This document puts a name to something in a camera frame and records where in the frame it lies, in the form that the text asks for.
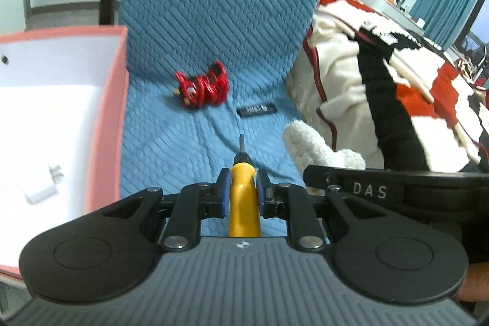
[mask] red plush toy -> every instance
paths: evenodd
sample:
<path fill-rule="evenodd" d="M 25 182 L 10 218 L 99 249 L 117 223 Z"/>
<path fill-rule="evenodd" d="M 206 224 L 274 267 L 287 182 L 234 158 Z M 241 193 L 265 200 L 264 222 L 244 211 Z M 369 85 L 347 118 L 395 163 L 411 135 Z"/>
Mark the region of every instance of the red plush toy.
<path fill-rule="evenodd" d="M 182 99 L 183 106 L 186 108 L 222 104 L 229 93 L 226 69 L 220 61 L 212 64 L 206 74 L 188 78 L 182 72 L 175 72 L 175 78 L 180 83 L 180 87 L 173 92 Z"/>

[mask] gray ribbed panel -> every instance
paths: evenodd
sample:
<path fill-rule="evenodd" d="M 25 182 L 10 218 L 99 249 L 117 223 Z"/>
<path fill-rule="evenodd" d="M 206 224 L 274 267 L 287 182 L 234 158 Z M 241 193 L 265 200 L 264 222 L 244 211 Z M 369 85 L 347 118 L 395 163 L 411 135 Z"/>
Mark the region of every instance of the gray ribbed panel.
<path fill-rule="evenodd" d="M 452 300 L 398 307 L 347 288 L 317 254 L 284 238 L 202 238 L 189 252 L 165 255 L 150 279 L 128 294 L 90 306 L 36 299 L 12 326 L 469 326 Z"/>

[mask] pink box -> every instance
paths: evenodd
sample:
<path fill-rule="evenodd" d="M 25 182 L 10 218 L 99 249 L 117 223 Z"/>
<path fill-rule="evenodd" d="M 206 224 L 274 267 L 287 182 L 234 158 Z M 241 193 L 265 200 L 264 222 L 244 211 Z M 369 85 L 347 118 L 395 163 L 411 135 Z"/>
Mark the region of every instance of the pink box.
<path fill-rule="evenodd" d="M 65 175 L 57 193 L 39 203 L 26 200 L 22 182 L 18 189 L 6 184 L 0 192 L 5 224 L 0 228 L 0 276 L 14 284 L 21 281 L 15 257 L 31 238 L 119 199 L 129 83 L 126 49 L 122 26 L 0 37 L 0 57 L 8 58 L 8 64 L 0 63 L 0 95 L 13 99 L 0 106 L 0 118 L 28 126 L 21 129 L 19 142 L 25 138 L 41 159 L 59 164 Z M 17 127 L 12 132 L 16 135 Z"/>

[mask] screw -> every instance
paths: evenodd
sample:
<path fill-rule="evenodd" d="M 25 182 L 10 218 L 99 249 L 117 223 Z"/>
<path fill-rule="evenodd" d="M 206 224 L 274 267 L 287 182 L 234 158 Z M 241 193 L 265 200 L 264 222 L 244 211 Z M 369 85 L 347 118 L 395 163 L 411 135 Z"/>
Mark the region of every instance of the screw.
<path fill-rule="evenodd" d="M 172 235 L 165 239 L 165 246 L 170 249 L 183 249 L 188 245 L 187 238 L 180 235 Z"/>
<path fill-rule="evenodd" d="M 328 192 L 340 192 L 341 187 L 339 185 L 328 185 Z"/>
<path fill-rule="evenodd" d="M 306 249 L 317 249 L 323 245 L 323 240 L 318 236 L 303 236 L 299 244 Z"/>

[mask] toy eye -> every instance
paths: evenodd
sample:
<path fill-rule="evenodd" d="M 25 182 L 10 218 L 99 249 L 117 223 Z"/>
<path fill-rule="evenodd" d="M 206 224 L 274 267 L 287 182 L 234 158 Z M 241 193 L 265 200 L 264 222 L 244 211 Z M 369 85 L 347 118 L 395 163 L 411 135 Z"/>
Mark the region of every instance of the toy eye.
<path fill-rule="evenodd" d="M 197 93 L 197 91 L 195 90 L 195 88 L 189 86 L 187 87 L 187 95 L 189 97 L 194 97 L 194 95 Z"/>

